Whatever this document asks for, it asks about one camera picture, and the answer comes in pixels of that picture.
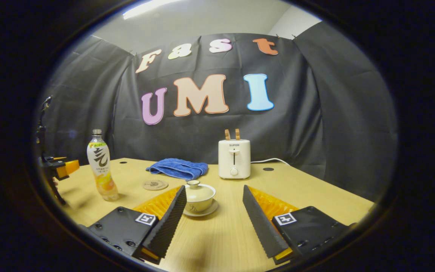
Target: screw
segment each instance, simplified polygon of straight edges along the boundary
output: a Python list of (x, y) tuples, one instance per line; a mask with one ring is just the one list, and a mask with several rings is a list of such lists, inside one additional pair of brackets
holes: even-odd
[(307, 244), (307, 241), (299, 241), (296, 246), (302, 247), (302, 246), (305, 246), (306, 244)]

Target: tabletop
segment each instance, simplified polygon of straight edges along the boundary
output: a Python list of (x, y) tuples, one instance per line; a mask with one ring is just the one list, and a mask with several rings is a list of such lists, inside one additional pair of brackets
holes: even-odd
[[(116, 207), (133, 209), (170, 189), (185, 185), (183, 179), (154, 175), (145, 169), (152, 161), (121, 158), (110, 162), (120, 198), (109, 202), (97, 192), (89, 165), (59, 181), (58, 190), (67, 201), (65, 212), (76, 223), (90, 226)], [(159, 191), (145, 190), (146, 181), (159, 179), (169, 186)], [(222, 179), (218, 166), (198, 179), (216, 189), (218, 209), (204, 217), (183, 215), (166, 257), (159, 265), (167, 271), (265, 271), (278, 267), (267, 258), (243, 204), (243, 187), (251, 186), (301, 209), (315, 206), (342, 224), (359, 222), (373, 202), (317, 179), (282, 162), (252, 164), (247, 179)]]

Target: blue towel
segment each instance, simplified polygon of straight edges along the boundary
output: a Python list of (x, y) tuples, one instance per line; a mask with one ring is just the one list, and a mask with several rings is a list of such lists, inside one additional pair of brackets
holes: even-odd
[(156, 162), (145, 170), (152, 174), (163, 173), (170, 177), (192, 181), (207, 172), (207, 164), (171, 158)]

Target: letter m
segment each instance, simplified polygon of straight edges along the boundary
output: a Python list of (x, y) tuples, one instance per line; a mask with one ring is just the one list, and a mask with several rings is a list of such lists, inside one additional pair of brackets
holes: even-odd
[(194, 81), (189, 77), (176, 79), (176, 81), (174, 81), (174, 85), (177, 86), (177, 108), (174, 111), (174, 115), (190, 115), (190, 109), (187, 107), (187, 101), (189, 101), (196, 113), (200, 113), (206, 99), (207, 106), (204, 109), (205, 112), (227, 112), (229, 107), (224, 102), (224, 93), (222, 89), (225, 79), (226, 76), (224, 74), (211, 74), (204, 81), (204, 84), (200, 90)]

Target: white cable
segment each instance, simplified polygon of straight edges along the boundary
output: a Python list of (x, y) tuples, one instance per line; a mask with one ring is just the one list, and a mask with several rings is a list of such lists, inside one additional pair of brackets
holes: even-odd
[(255, 163), (257, 163), (257, 162), (267, 162), (267, 161), (272, 161), (272, 160), (278, 160), (278, 161), (280, 161), (280, 162), (284, 162), (286, 165), (290, 166), (287, 162), (285, 162), (284, 160), (280, 160), (280, 159), (278, 159), (278, 158), (271, 158), (271, 159), (267, 159), (267, 160), (264, 160), (264, 161), (256, 161), (256, 162), (251, 162), (251, 163), (252, 163), (252, 164), (255, 164)]

